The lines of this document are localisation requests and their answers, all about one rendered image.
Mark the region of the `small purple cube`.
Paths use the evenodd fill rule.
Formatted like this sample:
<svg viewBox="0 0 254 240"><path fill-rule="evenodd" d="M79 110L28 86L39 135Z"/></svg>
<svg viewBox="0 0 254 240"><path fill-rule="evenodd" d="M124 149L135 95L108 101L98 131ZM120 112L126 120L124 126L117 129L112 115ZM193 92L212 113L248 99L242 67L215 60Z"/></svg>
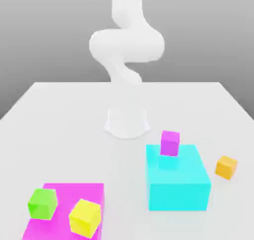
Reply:
<svg viewBox="0 0 254 240"><path fill-rule="evenodd" d="M177 157L180 146L180 133L163 131L161 136L160 154Z"/></svg>

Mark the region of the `small orange cube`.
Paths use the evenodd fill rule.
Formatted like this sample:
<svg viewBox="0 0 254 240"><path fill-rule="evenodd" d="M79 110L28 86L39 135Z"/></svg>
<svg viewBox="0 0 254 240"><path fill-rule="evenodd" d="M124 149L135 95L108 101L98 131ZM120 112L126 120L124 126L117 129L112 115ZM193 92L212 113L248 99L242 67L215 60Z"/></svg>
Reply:
<svg viewBox="0 0 254 240"><path fill-rule="evenodd" d="M238 161L228 156L222 156L217 164L215 173L227 180L230 180L236 170Z"/></svg>

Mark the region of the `small yellow cube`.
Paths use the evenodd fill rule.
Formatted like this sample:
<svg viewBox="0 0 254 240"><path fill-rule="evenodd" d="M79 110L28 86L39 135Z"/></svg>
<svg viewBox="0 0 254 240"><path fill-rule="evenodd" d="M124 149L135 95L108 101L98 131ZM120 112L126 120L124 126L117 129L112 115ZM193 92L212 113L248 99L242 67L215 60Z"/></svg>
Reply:
<svg viewBox="0 0 254 240"><path fill-rule="evenodd" d="M68 218L72 233L92 239L101 223L101 206L97 203L80 199Z"/></svg>

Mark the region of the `small green cube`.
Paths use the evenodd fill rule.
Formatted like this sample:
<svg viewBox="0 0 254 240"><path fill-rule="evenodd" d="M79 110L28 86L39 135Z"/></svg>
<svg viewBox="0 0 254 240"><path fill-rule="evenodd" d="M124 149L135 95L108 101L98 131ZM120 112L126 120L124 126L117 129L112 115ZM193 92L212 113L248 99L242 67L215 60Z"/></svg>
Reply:
<svg viewBox="0 0 254 240"><path fill-rule="evenodd" d="M32 219L51 220L58 205L55 189L36 188L28 201Z"/></svg>

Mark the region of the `large cyan box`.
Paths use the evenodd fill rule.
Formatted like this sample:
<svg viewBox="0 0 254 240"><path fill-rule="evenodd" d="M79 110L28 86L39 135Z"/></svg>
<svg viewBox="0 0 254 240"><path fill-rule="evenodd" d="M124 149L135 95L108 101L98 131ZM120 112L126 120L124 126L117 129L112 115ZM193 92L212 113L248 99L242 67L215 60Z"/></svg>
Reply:
<svg viewBox="0 0 254 240"><path fill-rule="evenodd" d="M211 181L195 145L180 145L177 157L146 145L145 178L149 211L205 211Z"/></svg>

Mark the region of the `large magenta box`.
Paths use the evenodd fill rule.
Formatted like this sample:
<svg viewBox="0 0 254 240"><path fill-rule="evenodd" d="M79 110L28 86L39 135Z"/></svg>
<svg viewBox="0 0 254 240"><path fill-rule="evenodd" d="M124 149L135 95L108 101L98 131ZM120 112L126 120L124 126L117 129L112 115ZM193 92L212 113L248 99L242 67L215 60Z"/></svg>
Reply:
<svg viewBox="0 0 254 240"><path fill-rule="evenodd" d="M68 215L80 199L100 204L104 215L104 184L45 183L43 187L56 191L58 206L51 220L30 219L22 240L101 240L102 223L88 239L70 231Z"/></svg>

